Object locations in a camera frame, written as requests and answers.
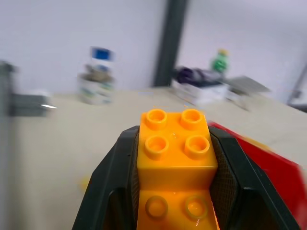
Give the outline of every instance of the table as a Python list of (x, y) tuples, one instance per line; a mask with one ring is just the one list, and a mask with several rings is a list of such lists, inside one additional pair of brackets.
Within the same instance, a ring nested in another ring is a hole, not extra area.
[[(228, 101), (201, 108), (207, 118), (307, 165), (307, 115), (264, 96), (246, 99), (249, 111)], [(77, 215), (90, 176), (120, 133), (153, 108), (180, 112), (194, 107), (169, 88), (118, 91), (114, 102), (88, 105), (76, 95), (55, 95), (47, 117), (16, 117), (16, 206), (19, 229), (67, 230)]]

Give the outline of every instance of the bottle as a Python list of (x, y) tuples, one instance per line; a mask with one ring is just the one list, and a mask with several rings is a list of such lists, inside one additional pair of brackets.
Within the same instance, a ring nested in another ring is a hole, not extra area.
[(228, 67), (228, 52), (225, 49), (219, 49), (217, 57), (213, 60), (211, 64), (211, 69), (213, 71), (224, 74)]

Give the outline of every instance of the white box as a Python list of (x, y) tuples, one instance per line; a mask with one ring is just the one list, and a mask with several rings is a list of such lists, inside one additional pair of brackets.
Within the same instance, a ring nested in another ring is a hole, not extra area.
[(180, 84), (174, 79), (172, 87), (178, 97), (196, 106), (222, 100), (228, 91), (225, 84), (200, 88), (187, 83)]

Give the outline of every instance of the white wall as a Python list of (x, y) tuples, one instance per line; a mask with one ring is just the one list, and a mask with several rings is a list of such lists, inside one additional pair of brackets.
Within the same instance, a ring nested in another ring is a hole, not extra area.
[(307, 16), (298, 5), (289, 13), (290, 3), (279, 9), (274, 1), (191, 0), (177, 65), (208, 68), (217, 49), (225, 48), (228, 77), (249, 76), (285, 102), (307, 63), (307, 26), (300, 21)]
[(2, 0), (0, 59), (20, 67), (21, 91), (73, 92), (90, 46), (113, 50), (119, 89), (148, 87), (165, 0)]

